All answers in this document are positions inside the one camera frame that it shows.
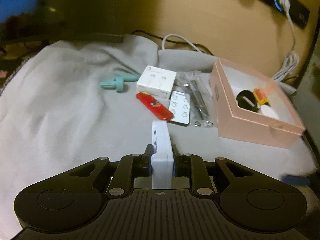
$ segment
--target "triangular cutout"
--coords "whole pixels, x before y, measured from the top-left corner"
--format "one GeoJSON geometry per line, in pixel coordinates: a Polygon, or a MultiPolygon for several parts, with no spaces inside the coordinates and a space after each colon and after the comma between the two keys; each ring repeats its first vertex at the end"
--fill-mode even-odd
{"type": "Polygon", "coordinates": [[[247,177],[247,176],[252,176],[253,173],[250,171],[247,171],[233,163],[226,163],[226,166],[228,167],[228,169],[232,172],[232,174],[239,178],[239,177],[247,177]]]}
{"type": "Polygon", "coordinates": [[[77,171],[73,171],[69,175],[77,176],[77,177],[88,177],[96,166],[97,166],[96,163],[91,163],[90,165],[80,168],[77,171]]]}

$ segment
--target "pink box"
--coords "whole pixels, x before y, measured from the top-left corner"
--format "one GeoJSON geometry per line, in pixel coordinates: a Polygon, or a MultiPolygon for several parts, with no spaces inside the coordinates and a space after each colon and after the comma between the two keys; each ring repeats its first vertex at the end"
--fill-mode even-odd
{"type": "Polygon", "coordinates": [[[289,148],[305,130],[277,83],[251,68],[219,58],[210,76],[210,86],[220,137],[289,148]],[[279,120],[238,106],[237,94],[255,88],[264,90],[279,120]]]}

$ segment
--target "clear plastic bag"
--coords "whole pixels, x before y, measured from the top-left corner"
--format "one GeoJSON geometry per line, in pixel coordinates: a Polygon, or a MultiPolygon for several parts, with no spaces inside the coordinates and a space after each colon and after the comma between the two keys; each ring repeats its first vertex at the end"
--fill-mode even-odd
{"type": "Polygon", "coordinates": [[[210,96],[203,80],[200,77],[200,71],[183,72],[177,74],[177,81],[189,100],[190,109],[193,115],[190,118],[190,124],[197,127],[211,127],[211,121],[206,101],[211,102],[210,96]]]}

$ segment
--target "white round object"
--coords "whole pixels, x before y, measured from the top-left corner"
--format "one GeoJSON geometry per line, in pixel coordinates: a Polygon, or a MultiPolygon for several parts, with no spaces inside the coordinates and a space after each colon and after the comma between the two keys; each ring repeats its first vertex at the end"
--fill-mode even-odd
{"type": "Polygon", "coordinates": [[[258,113],[279,120],[279,115],[270,106],[262,105],[260,107],[258,113]]]}

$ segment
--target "ribbed black surface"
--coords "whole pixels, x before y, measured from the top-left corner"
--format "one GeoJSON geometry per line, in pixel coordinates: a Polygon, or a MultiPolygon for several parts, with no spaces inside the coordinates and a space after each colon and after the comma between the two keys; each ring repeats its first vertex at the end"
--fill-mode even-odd
{"type": "Polygon", "coordinates": [[[45,234],[25,229],[15,239],[52,240],[302,240],[297,230],[277,234],[247,231],[229,222],[212,200],[193,197],[187,189],[135,189],[111,200],[101,215],[78,230],[45,234]]]}

